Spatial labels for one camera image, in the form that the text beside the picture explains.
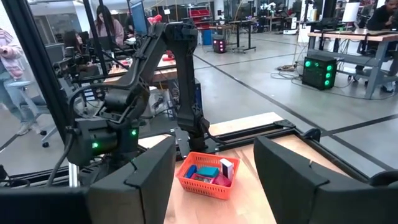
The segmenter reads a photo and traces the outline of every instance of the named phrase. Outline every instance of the orange basket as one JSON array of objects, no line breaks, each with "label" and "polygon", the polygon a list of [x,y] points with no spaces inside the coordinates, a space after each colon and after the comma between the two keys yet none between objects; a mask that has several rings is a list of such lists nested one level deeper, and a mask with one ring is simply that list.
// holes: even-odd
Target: orange basket
[{"label": "orange basket", "polygon": [[[234,164],[233,178],[230,187],[225,187],[216,184],[209,184],[199,180],[185,178],[185,174],[192,165],[196,165],[198,169],[203,166],[219,167],[218,169],[221,172],[221,163],[220,163],[221,159],[227,159]],[[180,181],[181,186],[186,191],[207,195],[210,197],[215,197],[223,200],[228,200],[229,196],[231,196],[232,188],[234,187],[235,176],[238,171],[239,162],[240,161],[237,158],[204,154],[199,152],[191,152],[188,155],[188,157],[184,160],[183,164],[180,167],[180,170],[177,172],[176,177]]]}]

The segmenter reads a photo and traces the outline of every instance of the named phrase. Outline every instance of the black box with green lights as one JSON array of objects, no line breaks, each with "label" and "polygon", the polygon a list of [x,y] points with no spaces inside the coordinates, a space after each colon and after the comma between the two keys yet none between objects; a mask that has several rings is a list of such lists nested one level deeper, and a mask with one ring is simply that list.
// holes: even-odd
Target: black box with green lights
[{"label": "black box with green lights", "polygon": [[319,90],[327,90],[335,85],[337,61],[334,58],[319,55],[304,59],[302,83]]}]

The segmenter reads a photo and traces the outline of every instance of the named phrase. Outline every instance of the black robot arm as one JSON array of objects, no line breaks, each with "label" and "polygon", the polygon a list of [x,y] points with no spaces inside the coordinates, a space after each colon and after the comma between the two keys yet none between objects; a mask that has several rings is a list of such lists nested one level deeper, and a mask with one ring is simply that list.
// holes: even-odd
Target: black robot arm
[{"label": "black robot arm", "polygon": [[129,89],[109,91],[105,97],[105,107],[124,111],[135,96],[139,96],[144,102],[140,104],[142,108],[136,108],[136,110],[140,113],[144,112],[149,98],[148,83],[151,83],[165,50],[170,49],[175,55],[180,89],[181,105],[177,115],[178,126],[189,133],[192,149],[202,149],[205,147],[203,132],[208,129],[209,123],[203,118],[203,112],[195,102],[193,52],[197,46],[198,31],[193,24],[182,22],[157,23],[153,24],[151,29],[140,51],[136,54],[130,71],[118,81],[118,85],[128,83]]},{"label": "black robot arm", "polygon": [[[96,118],[89,121],[76,119],[76,127],[80,130],[76,135],[77,147],[72,147],[68,160],[83,166],[93,156],[109,152],[134,157],[137,139],[132,141],[129,133],[137,133],[138,120],[149,101],[149,85],[166,49],[173,52],[177,65],[180,90],[178,126],[188,133],[192,150],[206,148],[205,133],[208,132],[209,122],[195,102],[193,52],[197,46],[197,35],[198,31],[193,24],[153,24],[149,35],[143,38],[127,74],[116,85],[109,86],[111,89]],[[96,143],[93,146],[101,146],[101,149],[87,150],[92,149],[93,142]]]}]

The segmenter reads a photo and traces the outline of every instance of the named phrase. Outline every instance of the woman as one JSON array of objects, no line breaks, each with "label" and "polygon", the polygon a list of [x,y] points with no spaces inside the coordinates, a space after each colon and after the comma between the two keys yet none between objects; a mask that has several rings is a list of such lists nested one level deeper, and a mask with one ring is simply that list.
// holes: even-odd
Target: woman
[{"label": "woman", "polygon": [[[107,24],[109,25],[109,32],[111,33],[111,35],[115,36],[116,43],[119,46],[122,46],[124,38],[123,26],[117,19],[112,18],[111,12],[106,6],[98,6],[97,8],[97,19],[95,20],[95,27],[98,37],[108,36],[104,23],[105,19],[107,19]],[[90,38],[93,38],[92,31],[90,31]]]},{"label": "woman", "polygon": [[19,58],[23,51],[20,45],[14,41],[10,33],[0,28],[0,103],[2,103],[12,115],[20,122],[17,135],[24,135],[31,129],[40,133],[40,128],[34,122],[34,114],[29,108],[19,108],[24,99],[16,88],[8,88],[10,83],[22,79],[24,74]]},{"label": "woman", "polygon": [[83,45],[83,41],[81,40],[81,37],[79,36],[78,32],[74,30],[67,31],[63,35],[63,44],[65,48],[74,47],[76,53],[82,54],[81,46]]},{"label": "woman", "polygon": [[[79,35],[78,32],[76,32],[75,30],[71,30],[71,31],[67,31],[64,35],[63,35],[63,44],[65,46],[65,48],[67,47],[73,47],[75,49],[75,54],[76,55],[83,55],[81,46],[83,45],[83,41]],[[79,65],[78,66],[78,71],[79,72],[90,72],[95,68],[95,65],[92,64],[91,62],[88,62],[86,65]],[[81,77],[86,77],[87,74],[85,73],[81,73],[80,74]]]}]

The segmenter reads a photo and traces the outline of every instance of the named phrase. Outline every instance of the white sneaker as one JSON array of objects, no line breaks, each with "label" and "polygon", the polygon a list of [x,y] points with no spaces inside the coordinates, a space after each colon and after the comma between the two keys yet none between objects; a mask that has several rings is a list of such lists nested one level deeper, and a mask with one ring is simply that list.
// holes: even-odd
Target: white sneaker
[{"label": "white sneaker", "polygon": [[34,122],[34,123],[32,124],[32,126],[30,127],[30,129],[32,129],[36,134],[40,134],[40,132],[42,131],[42,130],[40,129],[39,124],[37,124],[37,122]]},{"label": "white sneaker", "polygon": [[394,82],[389,82],[389,83],[383,84],[383,86],[381,87],[381,90],[385,91],[386,93],[394,92]]},{"label": "white sneaker", "polygon": [[23,136],[30,131],[30,126],[28,123],[22,123],[21,127],[19,128],[17,135]]}]

